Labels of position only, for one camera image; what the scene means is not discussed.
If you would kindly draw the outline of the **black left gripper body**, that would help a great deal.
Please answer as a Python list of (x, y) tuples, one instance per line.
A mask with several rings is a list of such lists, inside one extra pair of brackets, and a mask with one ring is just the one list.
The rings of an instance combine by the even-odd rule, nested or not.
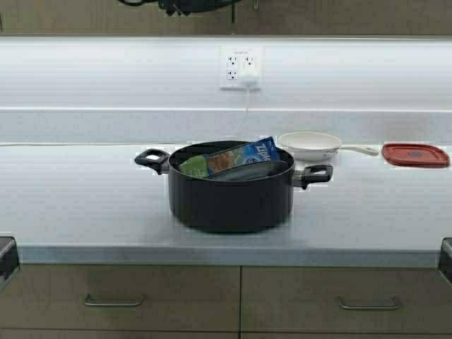
[(238, 0), (142, 0), (142, 1), (124, 1), (119, 2), (126, 6), (138, 7), (146, 4), (157, 4), (159, 9), (167, 15), (188, 16), (192, 13), (207, 13), (218, 9), (234, 6)]

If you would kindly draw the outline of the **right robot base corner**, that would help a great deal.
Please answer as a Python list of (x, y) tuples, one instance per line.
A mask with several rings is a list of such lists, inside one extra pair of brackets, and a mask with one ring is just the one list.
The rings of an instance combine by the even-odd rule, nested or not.
[(452, 283), (452, 239), (445, 238), (441, 243), (441, 251), (438, 264), (439, 272)]

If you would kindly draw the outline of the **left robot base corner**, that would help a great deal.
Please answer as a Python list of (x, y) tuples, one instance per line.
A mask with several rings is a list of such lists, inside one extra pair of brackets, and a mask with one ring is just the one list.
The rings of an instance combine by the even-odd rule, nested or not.
[(20, 257), (14, 237), (1, 236), (0, 289), (3, 290), (20, 271)]

